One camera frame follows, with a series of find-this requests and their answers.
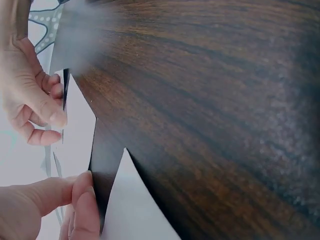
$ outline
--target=finger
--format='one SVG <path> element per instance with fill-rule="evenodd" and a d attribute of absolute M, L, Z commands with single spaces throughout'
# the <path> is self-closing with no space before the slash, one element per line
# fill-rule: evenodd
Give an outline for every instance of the finger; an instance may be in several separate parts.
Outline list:
<path fill-rule="evenodd" d="M 60 107 L 63 106 L 64 101 L 61 98 L 55 98 L 54 101 L 56 102 L 56 104 L 58 104 Z"/>
<path fill-rule="evenodd" d="M 38 76 L 41 73 L 44 73 L 43 68 L 38 60 L 38 57 L 37 57 L 37 54 L 35 51 L 35 47 L 31 43 L 31 41 L 27 37 L 25 37 L 22 40 L 17 41 L 17 45 L 21 49 L 21 51 L 24 53 L 27 61 L 29 62 L 33 74 L 35 76 Z"/>
<path fill-rule="evenodd" d="M 60 83 L 59 75 L 54 74 L 53 76 L 49 76 L 44 72 L 38 60 L 35 47 L 27 37 L 18 41 L 17 44 L 30 64 L 38 86 L 46 93 L 50 92 L 53 85 Z"/>
<path fill-rule="evenodd" d="M 49 146 L 61 139 L 61 134 L 53 130 L 35 129 L 31 122 L 27 121 L 22 127 L 16 128 L 26 142 L 30 145 Z"/>
<path fill-rule="evenodd" d="M 20 192 L 34 203 L 41 217 L 71 203 L 74 180 L 50 177 L 33 184 L 19 186 Z"/>
<path fill-rule="evenodd" d="M 91 186 L 93 186 L 93 178 L 90 171 L 82 173 L 77 178 L 72 190 L 72 205 L 74 208 L 77 206 L 80 196 Z"/>
<path fill-rule="evenodd" d="M 41 120 L 35 112 L 31 113 L 29 121 L 38 125 L 39 127 L 45 127 L 46 125 L 48 125 L 45 121 Z"/>
<path fill-rule="evenodd" d="M 70 226 L 70 221 L 72 220 L 72 226 L 74 225 L 74 219 L 71 219 L 74 217 L 75 210 L 72 207 L 72 204 L 69 204 L 66 207 L 63 223 L 60 228 L 60 235 L 59 235 L 59 240 L 69 240 L 69 226 Z"/>
<path fill-rule="evenodd" d="M 55 84 L 50 90 L 50 96 L 53 99 L 61 99 L 64 93 L 64 86 L 61 83 Z"/>
<path fill-rule="evenodd" d="M 54 85 L 57 85 L 60 83 L 60 76 L 58 74 L 54 74 L 52 76 L 49 76 L 48 74 L 45 74 L 44 76 L 42 76 L 40 74 L 39 77 L 35 76 L 35 81 L 46 93 L 48 93 L 52 91 L 52 87 Z"/>
<path fill-rule="evenodd" d="M 71 240 L 98 240 L 100 219 L 94 188 L 90 186 L 78 199 L 75 207 Z"/>
<path fill-rule="evenodd" d="M 62 108 L 34 82 L 19 90 L 21 99 L 46 123 L 62 128 L 67 116 Z"/>

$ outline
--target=paper cutout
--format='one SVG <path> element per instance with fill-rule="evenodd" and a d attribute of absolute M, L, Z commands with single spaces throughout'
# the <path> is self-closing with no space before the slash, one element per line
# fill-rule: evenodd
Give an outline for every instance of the paper cutout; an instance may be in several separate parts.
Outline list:
<path fill-rule="evenodd" d="M 60 75 L 63 88 L 67 90 L 67 94 L 64 94 L 67 125 L 63 129 L 63 141 L 55 143 L 51 149 L 60 164 L 60 175 L 66 178 L 78 176 L 89 168 L 96 116 L 73 76 L 66 70 L 56 73 Z"/>
<path fill-rule="evenodd" d="M 110 193 L 101 240 L 180 240 L 124 149 Z"/>

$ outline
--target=wood grain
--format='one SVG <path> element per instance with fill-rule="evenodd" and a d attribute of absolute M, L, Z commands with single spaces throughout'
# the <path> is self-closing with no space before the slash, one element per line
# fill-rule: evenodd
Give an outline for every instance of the wood grain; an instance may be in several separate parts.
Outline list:
<path fill-rule="evenodd" d="M 51 71 L 71 67 L 97 116 L 100 203 L 127 147 L 183 240 L 308 240 L 319 66 L 317 0 L 74 0 Z"/>

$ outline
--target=polka dot pattern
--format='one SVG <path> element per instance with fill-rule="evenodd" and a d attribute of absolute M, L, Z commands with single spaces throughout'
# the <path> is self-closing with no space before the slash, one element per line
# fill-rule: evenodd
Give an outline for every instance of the polka dot pattern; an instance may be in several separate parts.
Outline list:
<path fill-rule="evenodd" d="M 59 20 L 62 16 L 63 5 L 57 8 L 45 11 L 30 11 L 29 20 L 41 25 L 45 25 L 47 29 L 43 39 L 35 45 L 36 53 L 40 53 L 49 45 L 54 43 L 59 28 Z"/>

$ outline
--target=wooden table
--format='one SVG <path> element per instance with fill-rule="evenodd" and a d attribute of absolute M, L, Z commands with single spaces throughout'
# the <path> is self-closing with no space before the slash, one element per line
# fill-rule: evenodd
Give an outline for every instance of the wooden table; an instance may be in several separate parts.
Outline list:
<path fill-rule="evenodd" d="M 91 2 L 51 70 L 86 70 L 101 212 L 127 147 L 183 240 L 319 239 L 320 1 Z"/>

